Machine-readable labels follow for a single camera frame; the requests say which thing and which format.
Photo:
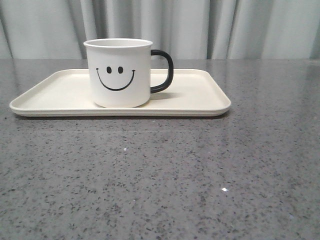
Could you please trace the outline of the white smiley mug black handle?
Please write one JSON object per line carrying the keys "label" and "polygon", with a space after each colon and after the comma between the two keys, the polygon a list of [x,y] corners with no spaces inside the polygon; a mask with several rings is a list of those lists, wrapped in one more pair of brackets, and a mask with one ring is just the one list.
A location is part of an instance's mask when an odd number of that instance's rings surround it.
{"label": "white smiley mug black handle", "polygon": [[[171,56],[152,49],[152,41],[135,38],[102,38],[84,43],[93,101],[101,107],[130,108],[145,104],[151,94],[166,90],[174,78]],[[151,86],[151,57],[167,60],[165,81]]]}

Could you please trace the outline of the cream rectangular plastic tray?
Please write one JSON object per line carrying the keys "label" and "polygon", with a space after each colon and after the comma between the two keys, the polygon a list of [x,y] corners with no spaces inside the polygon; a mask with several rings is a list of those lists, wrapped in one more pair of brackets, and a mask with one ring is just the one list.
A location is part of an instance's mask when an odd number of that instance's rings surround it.
{"label": "cream rectangular plastic tray", "polygon": [[139,107],[107,108],[92,100],[87,69],[55,72],[9,104],[25,117],[215,117],[231,101],[211,75],[200,69],[175,69],[173,82]]}

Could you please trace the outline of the grey pleated curtain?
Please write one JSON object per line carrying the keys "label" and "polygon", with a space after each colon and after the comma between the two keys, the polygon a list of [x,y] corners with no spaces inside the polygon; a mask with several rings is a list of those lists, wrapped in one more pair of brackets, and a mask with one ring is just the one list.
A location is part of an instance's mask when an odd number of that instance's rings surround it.
{"label": "grey pleated curtain", "polygon": [[317,0],[3,0],[2,59],[85,59],[84,42],[150,40],[178,60],[317,59]]}

